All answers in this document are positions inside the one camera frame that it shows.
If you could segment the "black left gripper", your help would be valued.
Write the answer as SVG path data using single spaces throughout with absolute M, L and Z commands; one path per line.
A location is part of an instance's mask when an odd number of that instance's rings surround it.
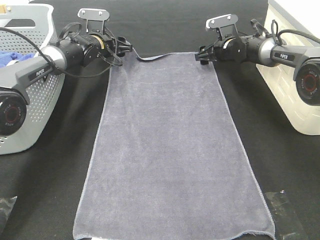
M 123 65 L 122 57 L 133 50 L 133 46 L 125 37 L 88 34 L 82 36 L 83 61 L 86 67 L 95 59 L 102 59 L 111 66 Z

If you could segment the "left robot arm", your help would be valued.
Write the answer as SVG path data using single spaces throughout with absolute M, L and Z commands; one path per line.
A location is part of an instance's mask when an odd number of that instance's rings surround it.
M 38 56 L 0 70 L 0 134 L 10 136 L 23 125 L 31 103 L 27 88 L 48 76 L 73 67 L 85 67 L 101 58 L 110 65 L 121 65 L 121 57 L 133 46 L 124 38 L 92 33 L 69 32 L 64 39 L 45 46 Z

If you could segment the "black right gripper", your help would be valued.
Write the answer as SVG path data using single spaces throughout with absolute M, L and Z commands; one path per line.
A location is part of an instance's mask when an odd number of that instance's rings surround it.
M 242 63 L 247 59 L 247 45 L 240 37 L 218 39 L 208 46 L 201 46 L 194 57 L 196 61 L 200 61 L 201 65 L 217 61 Z

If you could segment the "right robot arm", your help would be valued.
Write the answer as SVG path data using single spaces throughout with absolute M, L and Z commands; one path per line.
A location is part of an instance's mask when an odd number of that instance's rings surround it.
M 278 45 L 272 37 L 233 36 L 202 46 L 195 54 L 202 65 L 216 61 L 251 62 L 266 67 L 285 65 L 294 68 L 292 80 L 300 99 L 320 105 L 320 48 L 316 46 Z

